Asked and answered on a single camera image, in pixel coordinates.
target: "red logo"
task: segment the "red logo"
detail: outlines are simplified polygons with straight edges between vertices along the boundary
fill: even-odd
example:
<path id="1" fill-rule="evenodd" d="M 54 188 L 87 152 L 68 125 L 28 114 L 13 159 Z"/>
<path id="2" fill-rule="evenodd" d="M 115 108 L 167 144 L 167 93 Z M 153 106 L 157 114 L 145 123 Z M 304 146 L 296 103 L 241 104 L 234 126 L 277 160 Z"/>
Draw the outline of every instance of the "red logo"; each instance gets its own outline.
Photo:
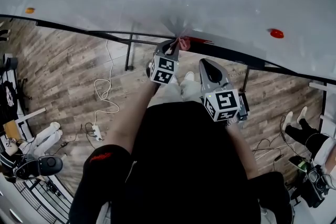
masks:
<path id="1" fill-rule="evenodd" d="M 106 158 L 110 157 L 111 155 L 112 155 L 111 152 L 108 152 L 108 153 L 105 153 L 105 154 L 100 154 L 98 156 L 92 157 L 90 162 L 92 162 L 94 159 L 97 159 L 97 160 L 101 161 L 102 159 L 106 159 Z"/>

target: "electronic device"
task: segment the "electronic device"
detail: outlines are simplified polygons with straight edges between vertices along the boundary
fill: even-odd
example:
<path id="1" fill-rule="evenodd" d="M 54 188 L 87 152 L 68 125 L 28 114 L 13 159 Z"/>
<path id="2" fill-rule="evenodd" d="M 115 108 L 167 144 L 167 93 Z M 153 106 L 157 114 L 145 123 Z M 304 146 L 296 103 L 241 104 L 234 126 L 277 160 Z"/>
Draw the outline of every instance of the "electronic device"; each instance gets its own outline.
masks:
<path id="1" fill-rule="evenodd" d="M 92 129 L 93 129 L 93 134 L 94 134 L 94 137 L 96 138 L 96 140 L 97 141 L 103 141 L 103 137 L 101 136 L 100 129 L 99 129 L 98 125 L 93 125 Z"/>
<path id="2" fill-rule="evenodd" d="M 302 172 L 302 176 L 299 176 L 295 182 L 297 189 L 291 195 L 291 199 L 296 199 L 301 195 L 309 207 L 317 208 L 324 201 L 330 189 L 323 178 L 321 166 L 313 166 L 311 162 L 298 155 L 290 157 L 289 163 Z"/>
<path id="3" fill-rule="evenodd" d="M 60 172 L 63 162 L 56 156 L 43 156 L 27 161 L 14 171 L 14 175 L 22 180 L 29 180 L 38 176 L 51 176 Z"/>

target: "shoe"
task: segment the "shoe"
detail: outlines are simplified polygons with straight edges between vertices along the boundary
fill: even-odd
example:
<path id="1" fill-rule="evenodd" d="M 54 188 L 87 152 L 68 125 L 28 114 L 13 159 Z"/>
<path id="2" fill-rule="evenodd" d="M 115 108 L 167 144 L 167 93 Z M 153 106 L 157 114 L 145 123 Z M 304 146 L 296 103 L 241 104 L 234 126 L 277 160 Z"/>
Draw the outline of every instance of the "shoe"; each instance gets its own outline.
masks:
<path id="1" fill-rule="evenodd" d="M 185 74 L 184 79 L 194 81 L 195 80 L 194 72 L 189 71 L 187 74 Z"/>
<path id="2" fill-rule="evenodd" d="M 55 134 L 58 134 L 60 137 L 63 135 L 63 131 L 62 130 L 57 130 L 56 132 L 55 132 Z"/>
<path id="3" fill-rule="evenodd" d="M 61 127 L 61 125 L 58 122 L 51 122 L 50 126 L 55 128 L 55 131 L 57 131 Z"/>
<path id="4" fill-rule="evenodd" d="M 175 83 L 178 84 L 176 76 L 173 75 L 172 80 L 169 83 Z"/>
<path id="5" fill-rule="evenodd" d="M 283 123 L 283 125 L 282 125 L 282 130 L 283 130 L 283 131 L 286 130 L 287 125 L 290 125 L 290 123 L 292 122 L 292 118 L 293 118 L 293 112 L 290 111 L 290 112 L 287 114 L 287 116 L 286 116 L 286 118 L 285 118 L 285 121 L 284 121 L 284 123 Z"/>
<path id="6" fill-rule="evenodd" d="M 298 118 L 296 119 L 296 123 L 297 123 L 297 124 L 300 124 L 300 121 L 301 121 L 302 119 L 305 119 L 305 118 L 306 118 L 306 112 L 307 112 L 307 110 L 308 110 L 308 107 L 306 107 L 306 106 L 301 110 L 300 115 L 299 115 Z"/>

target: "power strip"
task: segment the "power strip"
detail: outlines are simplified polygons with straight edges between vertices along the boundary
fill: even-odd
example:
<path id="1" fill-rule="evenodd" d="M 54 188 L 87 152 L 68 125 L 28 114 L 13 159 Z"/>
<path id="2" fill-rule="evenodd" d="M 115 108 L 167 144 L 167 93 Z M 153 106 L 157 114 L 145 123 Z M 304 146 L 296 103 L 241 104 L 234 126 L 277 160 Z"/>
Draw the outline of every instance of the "power strip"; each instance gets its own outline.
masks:
<path id="1" fill-rule="evenodd" d="M 100 129 L 98 125 L 93 125 L 92 126 L 93 132 L 94 132 L 94 137 L 96 138 L 97 141 L 103 141 L 103 137 L 101 136 Z"/>

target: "black pants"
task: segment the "black pants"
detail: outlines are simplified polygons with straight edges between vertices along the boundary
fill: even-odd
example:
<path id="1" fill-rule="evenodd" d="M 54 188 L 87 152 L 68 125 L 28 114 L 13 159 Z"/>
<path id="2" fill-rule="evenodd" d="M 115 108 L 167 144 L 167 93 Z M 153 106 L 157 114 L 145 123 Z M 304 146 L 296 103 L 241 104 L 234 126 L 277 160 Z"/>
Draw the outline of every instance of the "black pants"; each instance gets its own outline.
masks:
<path id="1" fill-rule="evenodd" d="M 8 34 L 8 30 L 0 30 L 0 36 L 4 34 Z M 6 37 L 0 37 L 0 41 L 6 41 L 6 40 L 7 40 Z"/>
<path id="2" fill-rule="evenodd" d="M 302 127 L 302 130 L 288 125 L 285 131 L 295 141 L 305 145 L 306 148 L 311 152 L 311 158 L 314 159 L 322 144 L 329 137 L 324 134 L 320 134 L 318 130 L 310 127 L 305 119 L 300 120 L 299 123 Z"/>

